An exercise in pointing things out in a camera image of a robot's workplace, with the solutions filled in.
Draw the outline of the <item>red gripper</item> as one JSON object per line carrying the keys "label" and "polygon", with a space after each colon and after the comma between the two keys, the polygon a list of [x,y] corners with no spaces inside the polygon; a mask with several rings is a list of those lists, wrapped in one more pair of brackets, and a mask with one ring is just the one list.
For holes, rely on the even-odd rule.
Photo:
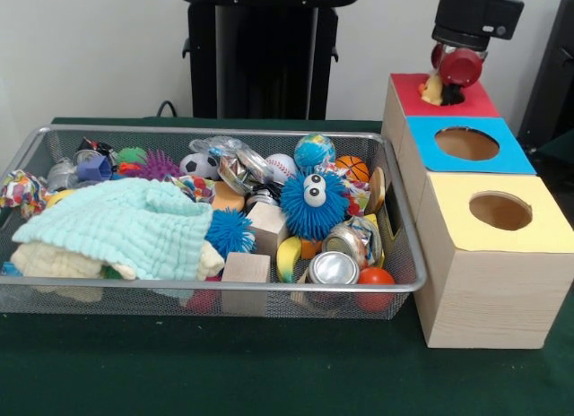
{"label": "red gripper", "polygon": [[445,84],[441,93],[442,106],[454,106],[465,101],[463,87],[469,87],[479,80],[484,60],[484,51],[442,43],[434,46],[431,63]]}

